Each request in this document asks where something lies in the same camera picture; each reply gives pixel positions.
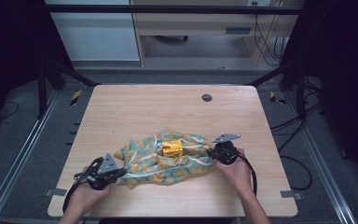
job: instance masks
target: black wire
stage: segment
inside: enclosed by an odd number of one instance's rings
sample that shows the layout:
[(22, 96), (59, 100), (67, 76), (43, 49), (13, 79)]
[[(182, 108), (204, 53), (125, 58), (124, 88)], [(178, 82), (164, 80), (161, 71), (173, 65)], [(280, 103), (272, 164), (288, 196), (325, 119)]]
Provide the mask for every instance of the black wire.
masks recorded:
[(275, 55), (275, 57), (278, 59), (279, 64), (281, 64), (281, 62), (282, 62), (282, 57), (283, 57), (283, 52), (284, 52), (284, 46), (285, 46), (286, 37), (285, 37), (285, 36), (282, 37), (280, 53), (277, 53), (277, 52), (276, 52), (276, 48), (277, 48), (277, 45), (278, 45), (278, 39), (280, 39), (278, 36), (275, 37), (274, 55)]
[(275, 126), (275, 127), (272, 127), (272, 128), (270, 128), (270, 129), (271, 129), (271, 131), (272, 131), (273, 133), (275, 133), (275, 132), (280, 131), (280, 130), (282, 130), (282, 129), (288, 127), (289, 125), (295, 123), (296, 121), (298, 121), (298, 119), (299, 119), (299, 117), (290, 119), (290, 120), (286, 121), (285, 123), (280, 124), (280, 125), (277, 125), (277, 126)]
[(283, 158), (283, 159), (287, 159), (287, 160), (294, 161), (294, 162), (298, 163), (299, 165), (301, 165), (307, 171), (308, 176), (310, 177), (310, 181), (306, 185), (306, 187), (301, 188), (301, 187), (295, 187), (295, 186), (290, 185), (290, 188), (297, 189), (297, 190), (309, 189), (310, 186), (312, 185), (312, 182), (313, 182), (312, 173), (310, 172), (310, 169), (308, 169), (307, 166), (304, 163), (302, 163), (301, 161), (298, 161), (298, 160), (296, 160), (296, 159), (294, 159), (292, 157), (288, 157), (288, 156), (280, 156), (280, 157)]
[(318, 93), (318, 91), (321, 90), (321, 88), (319, 88), (318, 86), (314, 85), (312, 82), (310, 82), (310, 80), (306, 77), (305, 78), (306, 81), (306, 88), (309, 91), (314, 91), (316, 93)]
[[(263, 53), (263, 50), (260, 48), (260, 46), (258, 45), (258, 42), (257, 42), (257, 40), (256, 40), (256, 36), (255, 36), (256, 31), (258, 31), (258, 33), (260, 33), (261, 38), (263, 39), (264, 44), (265, 44), (265, 46), (266, 46), (266, 48), (267, 48), (269, 54), (271, 55), (271, 57), (272, 57), (273, 60), (275, 60), (276, 62), (278, 62), (278, 64), (269, 63), (269, 62), (267, 61), (266, 56), (265, 56), (264, 53)], [(266, 38), (263, 36), (263, 34), (261, 33), (261, 29), (260, 29), (260, 27), (258, 26), (257, 14), (255, 14), (254, 39), (255, 39), (255, 44), (257, 45), (257, 48), (260, 50), (260, 53), (261, 53), (261, 55), (263, 56), (264, 61), (265, 61), (268, 65), (280, 65), (280, 64), (281, 64), (281, 60), (275, 58), (275, 57), (276, 57), (276, 54), (273, 55), (273, 54), (271, 53), (271, 50), (269, 49), (269, 45), (268, 45), (268, 43), (267, 43), (267, 40), (266, 40)]]
[(87, 182), (82, 182), (85, 178), (87, 178), (87, 176), (89, 175), (89, 172), (91, 170), (91, 168), (93, 167), (93, 165), (95, 163), (98, 163), (99, 161), (101, 161), (101, 158), (97, 158), (95, 159), (90, 165), (89, 167), (86, 169), (86, 171), (75, 181), (75, 183), (72, 185), (72, 187), (69, 189), (68, 193), (66, 193), (65, 199), (63, 201), (63, 205), (62, 205), (62, 211), (65, 213), (66, 208), (68, 207), (68, 203), (69, 200), (71, 199), (72, 194), (75, 192), (75, 190), (77, 189), (77, 187), (79, 187), (81, 184), (87, 183)]
[(313, 105), (309, 110), (307, 110), (306, 115), (311, 115), (313, 112), (320, 110), (322, 108), (321, 104)]
[(246, 157), (238, 152), (238, 157), (240, 157), (243, 161), (245, 161), (245, 163), (249, 166), (249, 169), (252, 172), (252, 180), (253, 180), (253, 191), (254, 194), (257, 195), (257, 176), (255, 175), (255, 169), (252, 167), (251, 163), (248, 161), (248, 159), (246, 159)]
[(7, 119), (7, 118), (13, 116), (20, 108), (19, 104), (15, 103), (15, 102), (12, 102), (12, 101), (5, 102), (5, 104), (13, 104), (13, 105), (16, 106), (16, 109), (11, 114), (9, 114), (7, 116), (4, 116), (4, 117), (2, 117), (0, 119)]
[(301, 124), (298, 126), (298, 128), (296, 129), (296, 131), (289, 137), (289, 139), (286, 140), (286, 142), (283, 143), (283, 145), (281, 145), (281, 147), (278, 149), (278, 152), (281, 152), (282, 149), (290, 142), (290, 140), (292, 140), (297, 133), (300, 132), (300, 130), (302, 130), (305, 126), (305, 121), (303, 120), (301, 122)]
[(294, 133), (274, 133), (273, 135), (274, 136), (285, 136), (285, 135), (291, 135), (291, 134), (294, 134)]
[[(263, 56), (264, 61), (265, 61), (268, 65), (278, 65), (278, 64), (269, 63), (269, 62), (267, 61), (266, 56), (265, 56), (264, 53), (263, 53), (263, 50), (260, 48), (260, 46), (259, 46), (258, 43), (257, 43), (257, 39), (255, 38), (255, 33), (256, 33), (257, 30), (258, 30), (259, 33), (261, 34), (260, 28), (258, 27), (257, 14), (255, 14), (255, 31), (254, 31), (255, 44), (257, 45), (257, 48), (260, 50), (260, 53), (261, 53), (261, 55)], [(264, 40), (264, 42), (265, 42), (265, 44), (266, 44), (266, 47), (267, 47), (269, 53), (271, 53), (271, 51), (269, 50), (269, 46), (267, 45), (267, 42), (266, 42), (266, 40), (264, 39), (263, 34), (261, 34), (261, 37), (263, 38), (263, 40)]]
[(316, 91), (310, 92), (310, 93), (308, 93), (307, 95), (304, 96), (304, 99), (307, 99), (309, 96), (316, 95), (316, 94), (318, 94), (318, 92), (316, 92)]

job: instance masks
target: white cabinet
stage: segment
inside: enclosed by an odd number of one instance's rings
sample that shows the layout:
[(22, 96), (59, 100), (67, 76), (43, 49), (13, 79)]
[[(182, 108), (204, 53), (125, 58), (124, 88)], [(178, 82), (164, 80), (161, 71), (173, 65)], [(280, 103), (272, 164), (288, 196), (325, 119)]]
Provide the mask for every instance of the white cabinet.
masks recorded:
[[(48, 5), (128, 5), (128, 0), (45, 0)], [(51, 13), (71, 61), (139, 61), (130, 13)]]

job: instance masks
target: yellow object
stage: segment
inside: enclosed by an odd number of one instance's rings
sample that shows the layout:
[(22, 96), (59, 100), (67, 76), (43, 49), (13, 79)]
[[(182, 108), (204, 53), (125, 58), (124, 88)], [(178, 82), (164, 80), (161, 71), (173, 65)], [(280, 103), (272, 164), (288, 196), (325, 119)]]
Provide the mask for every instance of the yellow object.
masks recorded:
[(162, 156), (177, 158), (183, 156), (183, 148), (181, 140), (162, 142)]
[(79, 99), (81, 94), (81, 91), (76, 91), (74, 94), (74, 97), (72, 98), (71, 104), (70, 105), (76, 105), (77, 104), (77, 100)]

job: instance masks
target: floral plastic bag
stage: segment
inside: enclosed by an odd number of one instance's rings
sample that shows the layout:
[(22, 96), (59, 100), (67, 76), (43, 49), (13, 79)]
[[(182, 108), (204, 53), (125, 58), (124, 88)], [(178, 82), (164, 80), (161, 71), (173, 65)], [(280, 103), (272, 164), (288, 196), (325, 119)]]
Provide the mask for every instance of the floral plastic bag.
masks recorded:
[[(162, 156), (162, 142), (174, 140), (181, 141), (183, 156)], [(124, 161), (127, 173), (122, 178), (133, 189), (141, 182), (170, 185), (207, 172), (213, 164), (208, 148), (211, 145), (202, 135), (164, 130), (140, 142), (131, 140), (115, 157)]]

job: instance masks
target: forearm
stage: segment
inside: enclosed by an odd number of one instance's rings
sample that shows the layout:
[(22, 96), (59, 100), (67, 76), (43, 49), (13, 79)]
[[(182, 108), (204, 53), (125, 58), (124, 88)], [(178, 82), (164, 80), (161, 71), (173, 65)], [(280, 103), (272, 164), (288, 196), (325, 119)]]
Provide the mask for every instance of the forearm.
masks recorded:
[(86, 213), (87, 211), (79, 206), (77, 208), (69, 206), (63, 214), (59, 224), (76, 224)]
[(240, 196), (243, 212), (246, 215), (248, 223), (269, 223), (269, 218), (267, 217), (266, 212), (251, 189), (237, 190), (237, 193)]

